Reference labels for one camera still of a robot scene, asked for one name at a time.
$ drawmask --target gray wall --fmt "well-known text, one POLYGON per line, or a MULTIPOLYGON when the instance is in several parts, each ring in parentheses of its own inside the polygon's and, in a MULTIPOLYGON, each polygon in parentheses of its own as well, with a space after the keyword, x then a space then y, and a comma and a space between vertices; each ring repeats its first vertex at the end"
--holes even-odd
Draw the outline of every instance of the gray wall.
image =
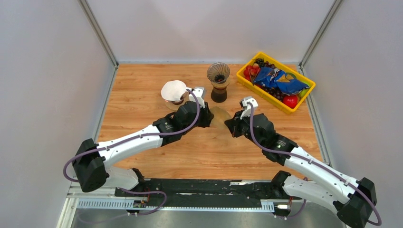
POLYGON ((113 67, 76 0, 0 1, 0 223, 53 228, 113 67))
POLYGON ((88 0, 119 61, 299 61, 333 0, 88 0))
POLYGON ((387 228, 403 227, 402 19, 401 0, 345 0, 306 67, 333 166, 375 182, 387 228))

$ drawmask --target table surface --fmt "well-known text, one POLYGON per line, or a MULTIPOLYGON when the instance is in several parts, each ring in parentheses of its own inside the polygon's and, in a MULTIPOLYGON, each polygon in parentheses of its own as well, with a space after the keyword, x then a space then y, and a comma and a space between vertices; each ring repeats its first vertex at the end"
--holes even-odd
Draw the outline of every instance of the table surface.
MULTIPOLYGON (((237 82, 240 64, 230 64, 231 83, 223 103, 211 100, 211 83, 206 77, 209 64, 121 64, 106 108, 98 141, 108 141, 137 132, 171 112, 161 98, 167 81, 181 80, 188 87, 207 89, 210 109, 218 106, 231 117, 239 111, 239 101, 253 96, 274 123, 276 131, 302 146, 322 161, 306 102, 293 114, 285 114, 237 82)), ((196 127, 181 140, 141 152, 118 162, 119 168, 137 168, 146 178, 271 180, 279 170, 296 171, 273 163, 245 137, 232 138, 228 129, 196 127)))

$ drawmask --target perforated metal strip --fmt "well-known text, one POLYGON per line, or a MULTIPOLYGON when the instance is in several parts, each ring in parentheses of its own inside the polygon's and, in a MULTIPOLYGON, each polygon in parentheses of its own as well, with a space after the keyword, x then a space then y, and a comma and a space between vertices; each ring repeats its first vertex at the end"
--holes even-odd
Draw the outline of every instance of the perforated metal strip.
MULTIPOLYGON (((245 211, 245 212, 274 212, 274 203, 261 202, 261 208, 210 208, 210 207, 162 207, 160 210, 176 211, 245 211)), ((124 210, 152 210, 156 207, 133 207, 133 199, 86 199, 81 198, 78 209, 124 209, 124 210)))

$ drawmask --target yellow tray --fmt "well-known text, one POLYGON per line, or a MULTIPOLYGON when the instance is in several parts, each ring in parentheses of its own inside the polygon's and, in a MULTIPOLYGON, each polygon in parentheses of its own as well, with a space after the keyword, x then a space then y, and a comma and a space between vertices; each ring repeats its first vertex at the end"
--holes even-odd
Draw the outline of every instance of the yellow tray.
POLYGON ((308 97, 308 95, 311 93, 311 91, 315 88, 315 85, 316 85, 314 81, 310 80, 307 77, 304 77, 303 75, 299 74, 295 70, 293 70, 293 69, 289 68, 288 66, 278 62, 277 60, 273 59, 272 57, 266 55, 263 52, 259 52, 258 54, 256 54, 255 57, 253 57, 253 59, 251 59, 246 65, 244 65, 237 72, 237 78, 238 78, 238 81, 242 85, 246 86, 247 88, 252 90, 254 93, 256 93, 259 96, 263 97, 265 100, 269 101, 274 106, 276 106, 277 108, 279 108, 280 110, 282 110, 283 112, 285 112, 287 114, 291 114, 291 113, 295 112, 299 108, 299 106, 302 104, 302 102, 305 101, 305 99, 308 97), (297 106, 295 106, 295 108, 288 107, 283 102, 277 100, 275 97, 273 97, 272 95, 270 95, 269 93, 267 93, 263 89, 257 87, 256 85, 253 85, 250 81, 245 79, 245 77, 243 75, 243 71, 246 69, 247 65, 253 65, 256 58, 263 58, 265 62, 268 61, 269 63, 274 64, 278 69, 284 70, 286 73, 294 74, 295 77, 298 80, 306 83, 309 86, 308 92, 302 98, 300 98, 300 100, 299 100, 297 106))

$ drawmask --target robotic arm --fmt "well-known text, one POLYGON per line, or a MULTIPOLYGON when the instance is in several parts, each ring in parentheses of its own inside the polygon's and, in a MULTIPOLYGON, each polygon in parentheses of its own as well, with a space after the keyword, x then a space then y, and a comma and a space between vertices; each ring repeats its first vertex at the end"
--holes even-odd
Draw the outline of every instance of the robotic arm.
POLYGON ((251 120, 250 116, 258 107, 253 97, 242 99, 240 105, 243 110, 225 121, 232 136, 244 135, 259 146, 272 162, 297 170, 315 182, 307 182, 280 171, 272 180, 280 191, 328 208, 352 228, 363 228, 366 225, 376 205, 372 181, 367 178, 357 180, 326 166, 295 142, 277 133, 273 123, 264 114, 254 115, 251 120))
POLYGON ((136 169, 124 170, 113 165, 142 151, 178 141, 196 126, 203 128, 210 126, 214 115, 204 101, 204 95, 204 88, 196 87, 189 95, 189 101, 180 106, 176 112, 154 121, 152 125, 133 134, 96 144, 92 139, 83 141, 72 159, 81 190, 91 192, 102 186, 134 188, 139 182, 136 169))

